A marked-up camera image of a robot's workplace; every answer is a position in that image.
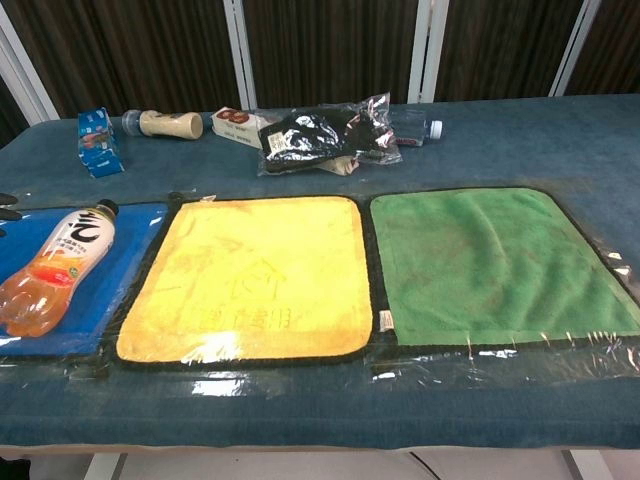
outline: cable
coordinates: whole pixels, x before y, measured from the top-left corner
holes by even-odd
[[[413,458],[415,458],[416,460],[418,460],[418,461],[422,464],[422,466],[423,466],[424,468],[426,468],[427,470],[429,470],[429,473],[431,474],[431,476],[432,476],[433,478],[435,478],[436,480],[442,480],[442,478],[441,478],[441,477],[440,477],[436,472],[434,472],[434,471],[433,471],[433,468],[431,468],[427,462],[425,462],[424,460],[422,460],[419,456],[417,456],[417,455],[416,455],[415,453],[413,453],[413,452],[409,452],[409,455],[411,455]]]

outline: white bottle cap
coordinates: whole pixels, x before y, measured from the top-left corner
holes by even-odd
[[[440,120],[434,120],[431,122],[431,131],[429,132],[429,138],[438,140],[442,136],[442,122]]]

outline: plastic bottle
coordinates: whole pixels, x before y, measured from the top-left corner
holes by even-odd
[[[117,214],[111,200],[70,213],[33,260],[0,285],[0,325],[9,335],[39,337],[60,322],[76,287],[111,248]]]
[[[155,110],[127,110],[122,116],[122,129],[127,135],[171,135],[196,140],[203,130],[199,113],[160,113]]]

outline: curtain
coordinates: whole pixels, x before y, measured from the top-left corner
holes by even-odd
[[[549,94],[582,0],[451,0],[436,101]]]
[[[404,103],[417,0],[244,0],[260,107]]]
[[[222,0],[2,0],[61,117],[239,107]]]
[[[603,0],[566,95],[640,93],[640,1]]]
[[[7,85],[0,79],[0,148],[29,127]]]

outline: plastic bag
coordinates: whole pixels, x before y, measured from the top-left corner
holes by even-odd
[[[402,157],[388,114],[388,93],[357,104],[258,113],[262,144],[259,173],[295,172],[338,157],[382,165],[397,163]]]

